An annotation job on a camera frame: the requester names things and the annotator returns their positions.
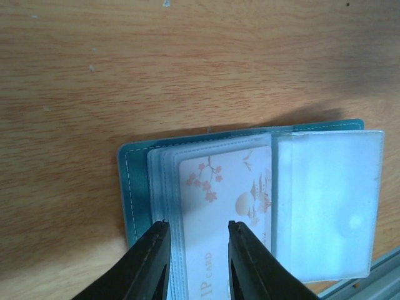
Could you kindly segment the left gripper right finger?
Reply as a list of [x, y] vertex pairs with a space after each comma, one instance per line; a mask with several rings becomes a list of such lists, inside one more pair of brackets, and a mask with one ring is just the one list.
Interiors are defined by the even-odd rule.
[[231, 299], [318, 299], [288, 272], [244, 222], [229, 221]]

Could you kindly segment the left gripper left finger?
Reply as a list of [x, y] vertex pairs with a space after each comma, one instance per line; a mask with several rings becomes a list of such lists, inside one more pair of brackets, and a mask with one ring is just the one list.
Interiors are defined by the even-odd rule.
[[74, 299], [166, 299], [170, 257], [170, 225], [156, 221], [109, 271]]

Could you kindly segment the blue card holder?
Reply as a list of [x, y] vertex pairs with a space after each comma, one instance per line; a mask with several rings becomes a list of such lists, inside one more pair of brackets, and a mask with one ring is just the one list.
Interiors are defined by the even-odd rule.
[[228, 223], [302, 283], [369, 275], [384, 132], [360, 119], [175, 137], [117, 152], [127, 243], [171, 228], [168, 299], [228, 299]]

